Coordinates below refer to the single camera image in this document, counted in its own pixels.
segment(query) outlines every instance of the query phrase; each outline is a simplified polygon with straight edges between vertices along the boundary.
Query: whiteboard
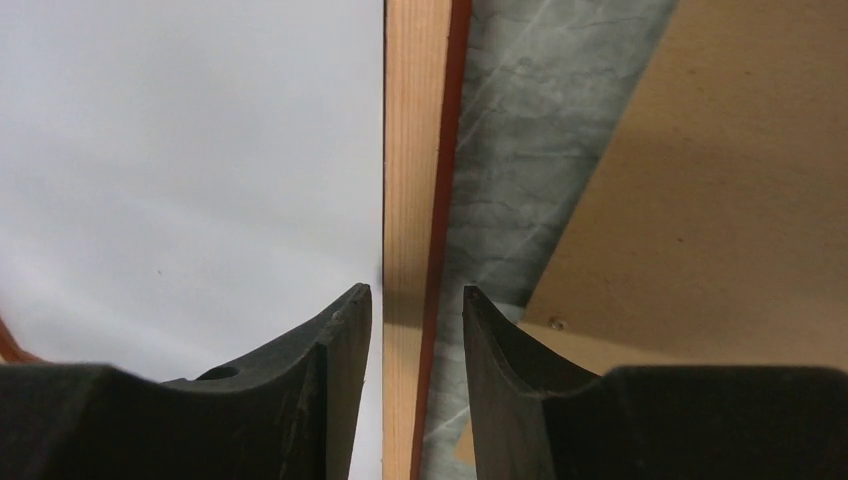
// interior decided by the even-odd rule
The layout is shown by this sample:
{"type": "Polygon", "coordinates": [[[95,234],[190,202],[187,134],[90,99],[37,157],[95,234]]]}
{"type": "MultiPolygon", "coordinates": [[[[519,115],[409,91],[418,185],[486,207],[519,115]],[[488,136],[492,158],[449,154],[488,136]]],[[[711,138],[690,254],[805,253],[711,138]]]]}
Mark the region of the whiteboard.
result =
{"type": "Polygon", "coordinates": [[[351,478],[380,478],[383,1],[3,2],[0,314],[194,378],[374,294],[351,478]]]}

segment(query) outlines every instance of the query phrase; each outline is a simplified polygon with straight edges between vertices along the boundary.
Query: gray marble surface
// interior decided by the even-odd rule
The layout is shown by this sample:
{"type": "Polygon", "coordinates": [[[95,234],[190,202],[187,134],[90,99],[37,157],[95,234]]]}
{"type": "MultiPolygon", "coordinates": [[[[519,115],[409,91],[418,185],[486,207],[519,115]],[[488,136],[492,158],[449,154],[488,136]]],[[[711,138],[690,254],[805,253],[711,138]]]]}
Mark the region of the gray marble surface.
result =
{"type": "Polygon", "coordinates": [[[472,479],[460,295],[516,319],[676,0],[473,0],[423,479],[472,479]]]}

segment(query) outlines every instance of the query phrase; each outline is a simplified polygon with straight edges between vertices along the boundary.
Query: hole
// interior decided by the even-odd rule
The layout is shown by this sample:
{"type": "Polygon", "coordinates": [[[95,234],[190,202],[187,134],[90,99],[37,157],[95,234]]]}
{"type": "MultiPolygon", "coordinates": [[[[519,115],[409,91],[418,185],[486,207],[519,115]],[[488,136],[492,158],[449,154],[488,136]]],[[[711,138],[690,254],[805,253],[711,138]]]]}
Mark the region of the hole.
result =
{"type": "Polygon", "coordinates": [[[236,367],[215,367],[212,370],[197,377],[197,380],[221,380],[222,378],[230,378],[238,375],[236,367]]]}

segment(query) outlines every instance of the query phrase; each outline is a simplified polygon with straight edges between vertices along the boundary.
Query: white board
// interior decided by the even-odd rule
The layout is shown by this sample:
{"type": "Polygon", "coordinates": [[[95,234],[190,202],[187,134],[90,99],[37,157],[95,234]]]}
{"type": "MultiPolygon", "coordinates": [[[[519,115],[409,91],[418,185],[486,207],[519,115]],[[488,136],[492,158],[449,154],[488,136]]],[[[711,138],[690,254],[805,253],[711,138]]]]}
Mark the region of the white board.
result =
{"type": "Polygon", "coordinates": [[[382,88],[382,0],[4,2],[0,314],[194,378],[369,283],[350,477],[380,478],[382,88]]]}

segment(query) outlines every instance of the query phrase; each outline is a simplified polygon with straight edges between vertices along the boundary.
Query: reddish-brown wood edge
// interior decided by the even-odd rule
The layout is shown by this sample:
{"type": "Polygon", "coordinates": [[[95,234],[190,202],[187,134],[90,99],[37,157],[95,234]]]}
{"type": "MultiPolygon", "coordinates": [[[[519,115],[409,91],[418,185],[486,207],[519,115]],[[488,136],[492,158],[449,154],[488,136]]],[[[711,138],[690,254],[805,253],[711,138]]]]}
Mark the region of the reddish-brown wood edge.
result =
{"type": "Polygon", "coordinates": [[[0,357],[6,363],[33,363],[42,361],[40,358],[18,346],[18,342],[15,341],[12,332],[6,328],[6,324],[2,318],[0,318],[0,357]]]}
{"type": "Polygon", "coordinates": [[[436,165],[436,190],[433,197],[433,223],[430,230],[427,289],[424,296],[421,362],[418,367],[418,401],[416,402],[415,429],[412,437],[412,471],[409,477],[412,480],[418,480],[421,471],[421,449],[424,443],[427,395],[430,390],[430,377],[433,368],[436,320],[439,314],[439,293],[445,261],[448,214],[453,188],[454,157],[459,130],[462,82],[465,74],[465,56],[468,50],[470,23],[471,0],[453,0],[445,61],[445,86],[439,136],[439,157],[436,165]]]}

